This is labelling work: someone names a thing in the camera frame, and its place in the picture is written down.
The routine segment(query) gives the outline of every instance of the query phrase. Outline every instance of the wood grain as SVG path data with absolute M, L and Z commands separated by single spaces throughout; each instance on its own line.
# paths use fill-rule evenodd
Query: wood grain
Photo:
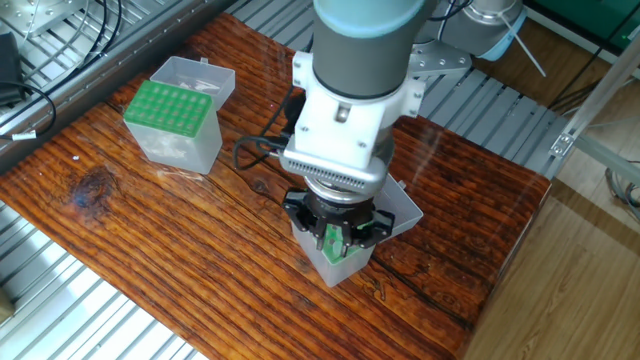
M 150 69 L 5 175 L 0 198 L 208 357 L 460 358 L 549 182 L 401 119 L 391 173 L 425 217 L 328 289 L 279 207 L 301 179 L 231 165 L 284 96 L 293 53 L 224 15 L 178 55 L 236 71 L 208 176 L 150 163 L 124 125 Z

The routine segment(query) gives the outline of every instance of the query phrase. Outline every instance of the wooden floor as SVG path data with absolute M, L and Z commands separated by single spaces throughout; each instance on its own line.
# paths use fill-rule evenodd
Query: wooden floor
M 523 38 L 550 77 L 513 46 L 496 64 L 476 65 L 549 104 L 590 54 L 528 21 Z M 598 61 L 576 85 L 601 77 Z M 640 82 L 620 90 L 595 123 L 640 115 Z M 588 134 L 640 160 L 640 119 Z M 612 199 L 604 166 L 574 151 L 484 314 L 467 360 L 639 359 L 640 225 Z

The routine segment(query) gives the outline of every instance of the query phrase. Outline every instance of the plastic container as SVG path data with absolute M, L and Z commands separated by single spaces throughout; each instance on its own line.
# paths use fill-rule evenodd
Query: plastic container
M 374 204 L 376 209 L 389 211 L 396 216 L 391 236 L 384 241 L 410 230 L 423 216 L 420 208 L 411 201 L 411 198 L 391 175 L 387 175 L 387 180 L 382 190 L 374 198 Z M 345 258 L 339 258 L 336 254 L 340 253 L 340 249 L 332 249 L 333 251 L 331 251 L 328 249 L 330 245 L 325 243 L 322 251 L 316 250 L 316 240 L 311 233 L 308 231 L 302 232 L 295 225 L 292 225 L 292 229 L 296 240 L 298 240 L 298 243 L 328 287 L 338 285 L 365 267 L 375 249 L 375 246 L 369 249 L 353 247 Z
M 172 56 L 150 80 L 208 94 L 218 111 L 236 87 L 236 72 L 209 65 L 205 58 L 198 62 Z
M 124 114 L 149 160 L 208 174 L 222 147 L 208 95 L 145 81 Z

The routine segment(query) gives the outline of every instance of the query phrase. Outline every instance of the metal grating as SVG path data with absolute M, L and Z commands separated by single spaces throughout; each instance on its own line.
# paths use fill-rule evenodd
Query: metal grating
M 0 285 L 0 359 L 204 359 L 1 202 Z
M 124 0 L 119 37 L 130 35 L 135 30 L 136 23 L 160 12 L 164 6 L 166 3 L 162 0 Z M 113 36 L 118 13 L 117 2 L 107 1 L 107 9 L 105 36 L 98 43 L 99 50 Z M 22 33 L 5 25 L 16 36 L 18 45 L 22 44 L 21 67 L 25 82 L 48 90 L 63 81 L 81 64 L 91 49 L 100 31 L 102 17 L 102 4 L 96 0 L 88 0 L 81 10 L 44 33 L 30 36 L 26 41 L 23 40 Z M 13 111 L 13 107 L 0 107 L 0 116 Z
M 142 28 L 168 2 L 125 4 L 122 34 Z M 294 50 L 311 36 L 312 0 L 239 0 L 227 12 Z M 51 86 L 93 43 L 101 19 L 96 15 L 65 47 L 82 16 L 30 40 L 36 44 L 30 44 L 23 70 L 34 84 Z M 57 52 L 57 60 L 47 60 Z M 549 178 L 558 171 L 561 162 L 547 152 L 563 119 L 478 70 L 425 81 L 420 115 Z M 0 286 L 17 308 L 0 324 L 0 359 L 204 359 L 1 202 Z

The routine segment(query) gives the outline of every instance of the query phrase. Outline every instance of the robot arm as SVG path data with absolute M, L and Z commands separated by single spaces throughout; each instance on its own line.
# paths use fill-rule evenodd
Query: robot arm
M 318 250 L 326 241 L 338 243 L 346 257 L 352 246 L 368 248 L 392 233 L 394 215 L 376 210 L 373 198 L 393 157 L 392 125 L 417 116 L 425 92 L 408 74 L 414 41 L 450 39 L 464 48 L 462 40 L 473 36 L 455 32 L 468 19 L 504 37 L 506 26 L 496 19 L 504 21 L 518 4 L 521 12 L 520 1 L 477 0 L 477 7 L 457 11 L 458 23 L 447 25 L 454 35 L 445 36 L 442 21 L 427 20 L 434 12 L 450 15 L 448 0 L 314 1 L 314 53 L 293 59 L 293 84 L 306 91 L 306 102 L 279 159 L 309 186 L 289 191 L 283 207 L 299 232 L 316 238 Z M 475 46 L 473 53 L 494 45 Z

